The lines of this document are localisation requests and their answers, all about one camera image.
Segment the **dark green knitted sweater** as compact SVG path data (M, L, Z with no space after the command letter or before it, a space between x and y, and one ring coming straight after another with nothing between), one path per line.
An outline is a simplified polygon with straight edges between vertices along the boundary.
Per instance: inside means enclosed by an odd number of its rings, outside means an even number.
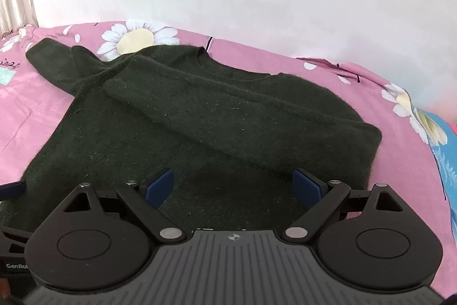
M196 46L151 46L110 62L44 39L26 54L73 101L29 164L1 223L35 230L77 184L114 189L173 171L163 213L196 228L282 230L304 208L291 176L366 188L381 131L340 97L288 74L227 67Z

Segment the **pink floral bed sheet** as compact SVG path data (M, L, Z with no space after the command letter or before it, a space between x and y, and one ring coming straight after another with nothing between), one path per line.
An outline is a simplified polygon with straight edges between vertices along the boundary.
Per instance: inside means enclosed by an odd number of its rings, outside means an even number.
M71 97L47 83L25 58L26 51L50 37L68 46L81 45L110 57L136 22L101 22L51 29L26 26L1 39L1 183L15 183L49 139ZM261 73L289 73L326 87L350 104L383 135L371 182L385 182L404 198L439 237L444 255L434 289L456 291L456 241L448 195L428 136L419 120L404 112L402 88L354 63L292 59L206 35L144 24L161 43L179 41L203 46L220 63Z

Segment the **blue and red pillow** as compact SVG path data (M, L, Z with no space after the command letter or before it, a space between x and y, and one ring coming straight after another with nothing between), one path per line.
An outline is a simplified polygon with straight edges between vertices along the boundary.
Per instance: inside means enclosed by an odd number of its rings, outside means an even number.
M448 195L456 193L456 128L431 112L415 109L417 119L428 136Z

